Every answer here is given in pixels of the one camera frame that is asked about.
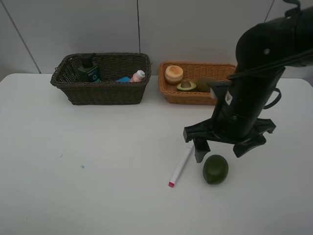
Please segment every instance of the bottle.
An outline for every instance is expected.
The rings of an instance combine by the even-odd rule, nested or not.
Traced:
[[[133,74],[133,77],[130,79],[129,82],[141,82],[145,78],[145,72],[142,70],[138,70],[136,73]]]
[[[115,82],[129,82],[129,81],[130,81],[129,77],[122,77],[122,78],[116,80]]]
[[[93,54],[81,55],[83,65],[78,68],[80,82],[101,82],[99,66],[92,61]]]

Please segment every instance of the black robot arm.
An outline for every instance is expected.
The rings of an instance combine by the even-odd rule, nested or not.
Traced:
[[[298,0],[284,1],[297,7],[243,34],[236,48],[236,72],[228,83],[210,84],[218,99],[212,118],[185,127],[185,141],[194,142],[198,163],[210,151],[207,141],[233,144],[237,157],[265,144],[263,133],[276,126],[258,116],[279,101],[276,84],[285,66],[313,65],[313,7],[301,11]],[[273,91],[279,95],[266,106]]]

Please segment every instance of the avocado half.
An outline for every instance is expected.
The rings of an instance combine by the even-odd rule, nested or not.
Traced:
[[[192,92],[196,89],[197,85],[193,82],[184,80],[182,83],[177,85],[177,89],[182,92]]]
[[[228,174],[228,163],[221,155],[212,155],[204,163],[203,177],[210,185],[223,182]]]

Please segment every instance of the orange wicker basket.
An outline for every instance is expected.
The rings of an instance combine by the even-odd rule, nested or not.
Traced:
[[[194,83],[199,77],[214,77],[217,81],[228,81],[227,77],[235,72],[236,66],[231,64],[188,63],[188,62],[163,62],[159,67],[158,88],[168,102],[174,104],[199,104],[215,105],[216,100],[210,93],[204,92],[179,92],[176,85],[165,81],[164,73],[169,65],[177,65],[183,69],[183,79]]]

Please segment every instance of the green lime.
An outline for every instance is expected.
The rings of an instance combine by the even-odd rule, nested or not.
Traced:
[[[221,155],[212,155],[204,163],[203,177],[210,185],[223,182],[228,174],[228,163]]]

